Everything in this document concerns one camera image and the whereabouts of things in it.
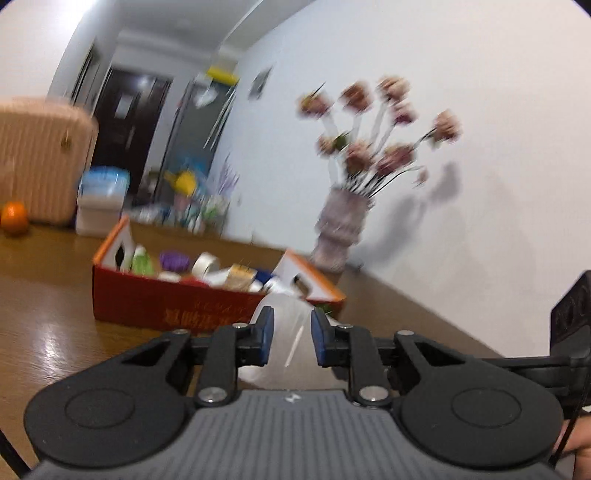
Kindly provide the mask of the person right hand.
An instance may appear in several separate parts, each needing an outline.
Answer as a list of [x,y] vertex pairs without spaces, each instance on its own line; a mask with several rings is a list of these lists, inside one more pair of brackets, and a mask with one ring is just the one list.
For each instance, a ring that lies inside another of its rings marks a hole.
[[590,408],[584,408],[569,429],[570,421],[562,424],[552,454],[560,458],[567,454],[575,456],[572,478],[589,480],[591,476],[591,417]]

